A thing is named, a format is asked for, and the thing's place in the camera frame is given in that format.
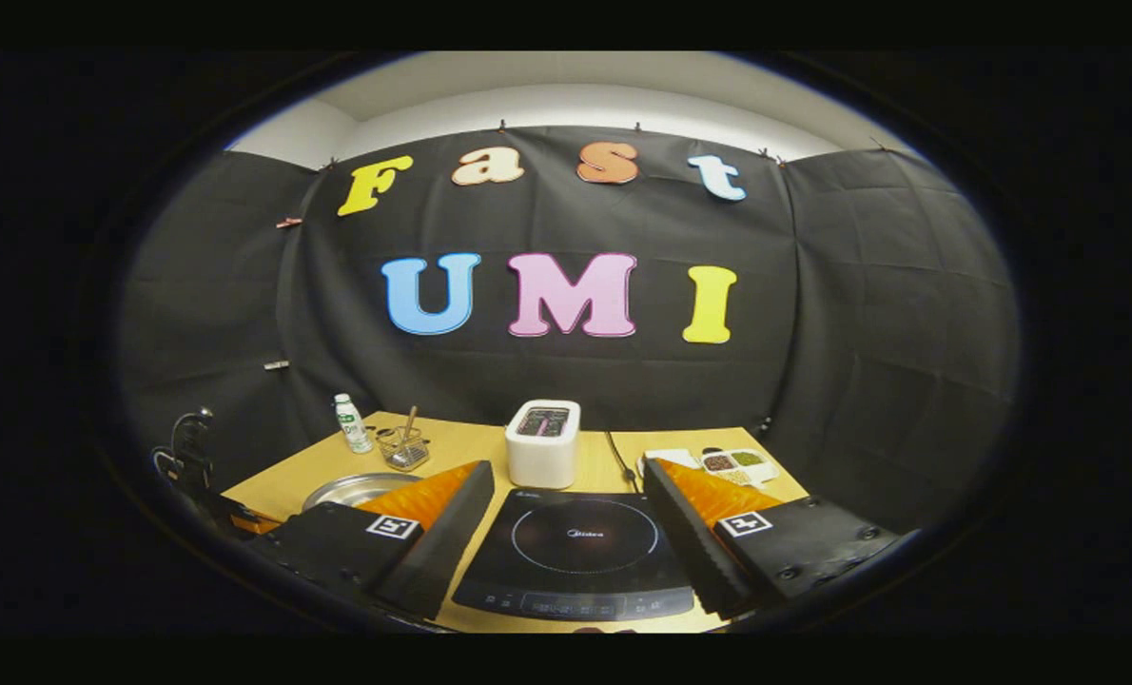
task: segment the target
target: black cable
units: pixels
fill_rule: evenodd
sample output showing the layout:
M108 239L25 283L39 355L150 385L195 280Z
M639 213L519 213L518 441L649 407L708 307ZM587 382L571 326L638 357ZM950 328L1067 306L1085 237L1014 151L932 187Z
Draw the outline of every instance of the black cable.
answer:
M604 437L609 438L609 447L612 448L612 454L616 455L618 462L621 463L621 472L624 478L627 481L632 482L632 485L635 487L635 493L641 494L641 490L638 489L638 474L635 473L635 471L633 471L632 468L628 468L628 465L626 465L626 460L621 459L621 451L617 449L617 444L612 442L612 433L610 433L609 430L604 430Z

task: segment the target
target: pink letter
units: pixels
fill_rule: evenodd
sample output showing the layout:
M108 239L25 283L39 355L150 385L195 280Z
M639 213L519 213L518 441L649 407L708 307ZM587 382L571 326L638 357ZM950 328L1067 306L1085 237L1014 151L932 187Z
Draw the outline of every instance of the pink letter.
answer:
M575 329L588 302L592 303L592 317L583 325L583 333L595 337L625 337L635 333L635 323L629 320L628 292L629 273L638 265L633 255L597 255L575 285L571 285L550 255L516 255L508 265L520 274L520 318L509 326L511 335L532 337L549 333L549 324L540 317L541 301L563 333Z

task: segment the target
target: white bottle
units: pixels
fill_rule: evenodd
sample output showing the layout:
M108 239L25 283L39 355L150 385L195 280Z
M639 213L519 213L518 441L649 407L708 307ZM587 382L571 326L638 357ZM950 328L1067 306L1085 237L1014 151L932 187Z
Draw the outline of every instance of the white bottle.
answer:
M367 436L367 429L362 426L362 417L359 416L359 409L354 408L354 403L350 401L350 395L345 393L334 395L334 409L350 451L357 455L370 452L375 445Z

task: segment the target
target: blue letter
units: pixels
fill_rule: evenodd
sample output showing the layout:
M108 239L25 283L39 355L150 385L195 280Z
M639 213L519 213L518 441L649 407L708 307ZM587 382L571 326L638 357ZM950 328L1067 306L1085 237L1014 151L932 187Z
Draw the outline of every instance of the blue letter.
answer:
M472 273L482 257L472 252L453 252L439 257L439 268L448 272L448 306L437 315L422 311L418 296L418 274L426 260L418 257L393 259L380 267L388 279L388 318L396 328L418 335L441 335L461 328L473 312Z
M706 190L719 198L737 203L737 200L748 197L748 192L745 192L743 188L732 187L730 179L727 178L728 175L739 175L739 170L722 164L721 159L713 155L688 157L688 165L701 169L701 182L705 183Z

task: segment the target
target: letter u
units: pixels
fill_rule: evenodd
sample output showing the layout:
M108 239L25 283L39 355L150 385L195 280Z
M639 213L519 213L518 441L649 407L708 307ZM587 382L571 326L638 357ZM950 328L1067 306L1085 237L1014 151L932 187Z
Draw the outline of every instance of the letter u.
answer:
M393 325L415 335L441 335L461 328L473 312L472 273L481 260L474 252L439 257L439 268L448 272L448 306L437 315L423 312L419 303L419 274L426 271L424 259L393 259L380 267L379 273L388 281L388 318Z

